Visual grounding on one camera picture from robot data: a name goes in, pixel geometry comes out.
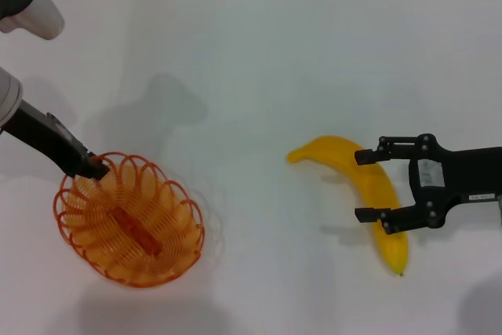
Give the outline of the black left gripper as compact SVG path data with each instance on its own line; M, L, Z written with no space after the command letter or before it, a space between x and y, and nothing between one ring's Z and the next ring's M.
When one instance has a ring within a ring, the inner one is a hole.
M87 148L51 113L42 113L22 100L2 127L11 136L39 151L70 177L101 180L110 168Z

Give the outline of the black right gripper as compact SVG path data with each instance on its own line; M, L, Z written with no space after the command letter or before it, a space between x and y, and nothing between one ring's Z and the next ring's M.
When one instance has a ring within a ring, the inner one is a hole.
M415 205L397 209L356 208L360 223L380 222L387 235L440 228L455 206L501 201L501 148L449 151L431 134L380 137L375 150L354 153L359 166L410 160L409 185Z

